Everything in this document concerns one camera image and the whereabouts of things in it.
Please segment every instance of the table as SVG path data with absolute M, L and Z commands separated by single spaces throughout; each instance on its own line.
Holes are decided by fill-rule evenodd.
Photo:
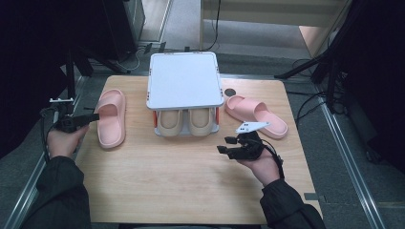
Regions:
M 266 224 L 259 199 L 263 186 L 249 169 L 218 153 L 241 122 L 220 108 L 220 130 L 208 136 L 161 137 L 146 107 L 146 76 L 110 76 L 104 91 L 127 98 L 126 138 L 110 150 L 98 145 L 96 123 L 76 158 L 85 174 L 93 222 Z M 264 101 L 285 120 L 285 138 L 268 140 L 284 160 L 286 181 L 301 197 L 315 193 L 281 81 L 222 79 L 223 89 Z M 317 200 L 305 200 L 321 212 Z

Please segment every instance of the human hand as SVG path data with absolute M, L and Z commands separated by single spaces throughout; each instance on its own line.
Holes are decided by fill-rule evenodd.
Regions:
M 272 181 L 280 178 L 277 164 L 267 149 L 264 149 L 256 160 L 237 161 L 251 169 L 253 175 L 262 182 L 263 186 L 267 186 Z
M 80 139 L 87 133 L 89 126 L 82 127 L 73 133 L 52 130 L 48 134 L 48 150 L 50 158 L 55 156 L 72 157 Z

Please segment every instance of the black sleeve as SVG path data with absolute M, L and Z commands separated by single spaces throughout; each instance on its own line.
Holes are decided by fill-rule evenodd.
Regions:
M 283 179 L 263 189 L 260 200 L 267 224 L 271 228 L 326 228 L 316 209 L 305 204 L 300 195 Z
M 38 181 L 38 196 L 21 228 L 91 228 L 89 195 L 75 162 L 57 156 Z

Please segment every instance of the white plastic box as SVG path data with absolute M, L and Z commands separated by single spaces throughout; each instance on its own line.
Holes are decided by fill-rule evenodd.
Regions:
M 146 106 L 154 112 L 155 133 L 159 111 L 184 110 L 180 135 L 188 131 L 188 109 L 212 108 L 219 130 L 218 108 L 224 104 L 220 72 L 214 52 L 170 52 L 151 56 Z

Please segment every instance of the pink slipper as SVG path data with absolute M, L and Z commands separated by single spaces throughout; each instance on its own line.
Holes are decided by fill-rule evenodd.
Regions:
M 272 138 L 279 139 L 287 134 L 287 124 L 276 114 L 270 112 L 263 102 L 239 95 L 229 97 L 225 102 L 225 110 L 240 121 L 270 122 L 270 125 L 259 131 Z
M 125 138 L 125 95 L 117 89 L 103 93 L 98 100 L 96 113 L 98 139 L 102 148 L 121 144 Z

